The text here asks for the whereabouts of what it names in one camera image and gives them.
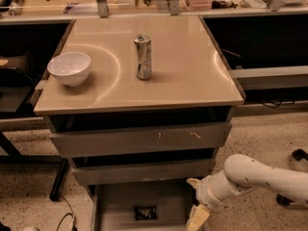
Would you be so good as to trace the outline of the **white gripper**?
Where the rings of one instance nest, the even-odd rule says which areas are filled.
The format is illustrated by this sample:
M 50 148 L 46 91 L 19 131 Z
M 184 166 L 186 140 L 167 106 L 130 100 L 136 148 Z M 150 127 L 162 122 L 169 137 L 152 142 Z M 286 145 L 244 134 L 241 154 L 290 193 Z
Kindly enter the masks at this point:
M 222 190 L 222 180 L 220 177 L 209 175 L 201 180 L 189 178 L 186 182 L 195 189 L 196 199 L 200 203 L 198 206 L 192 206 L 186 231 L 198 231 L 210 216 L 208 209 L 212 210 L 222 204 L 218 196 Z

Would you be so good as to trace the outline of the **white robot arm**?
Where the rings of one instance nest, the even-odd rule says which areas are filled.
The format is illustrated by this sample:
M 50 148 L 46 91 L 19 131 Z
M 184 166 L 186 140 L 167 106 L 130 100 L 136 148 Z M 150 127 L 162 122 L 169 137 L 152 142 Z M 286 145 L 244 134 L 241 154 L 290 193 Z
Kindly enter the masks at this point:
M 308 173 L 270 167 L 243 154 L 229 156 L 219 172 L 202 179 L 189 178 L 198 205 L 192 206 L 186 231 L 199 231 L 210 211 L 225 199 L 265 188 L 308 207 Z

